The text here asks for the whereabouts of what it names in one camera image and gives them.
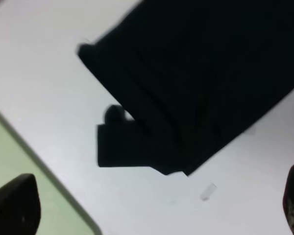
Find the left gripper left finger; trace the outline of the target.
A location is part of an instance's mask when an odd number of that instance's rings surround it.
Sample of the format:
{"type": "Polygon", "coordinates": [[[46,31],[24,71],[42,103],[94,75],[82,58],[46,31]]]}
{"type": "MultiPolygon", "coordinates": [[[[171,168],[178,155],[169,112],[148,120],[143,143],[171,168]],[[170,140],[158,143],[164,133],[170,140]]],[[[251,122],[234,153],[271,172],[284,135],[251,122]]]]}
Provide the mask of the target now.
{"type": "Polygon", "coordinates": [[[36,178],[21,174],[0,188],[0,235],[35,235],[41,220],[36,178]]]}

